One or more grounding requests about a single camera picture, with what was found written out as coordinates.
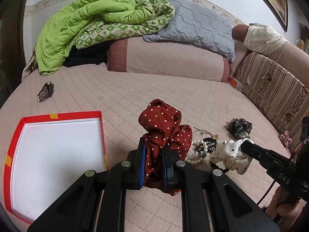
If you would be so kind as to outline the person right hand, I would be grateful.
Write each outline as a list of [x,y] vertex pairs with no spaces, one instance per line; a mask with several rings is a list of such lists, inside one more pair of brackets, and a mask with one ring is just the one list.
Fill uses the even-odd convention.
[[279,205],[279,198],[281,197],[282,187],[279,186],[275,194],[272,197],[271,202],[267,206],[266,214],[271,218],[274,219],[277,215],[280,215],[284,218],[284,221],[279,226],[281,229],[289,229],[293,223],[296,221],[298,216],[300,215],[301,211],[304,207],[304,201],[300,200],[296,204],[282,204]]

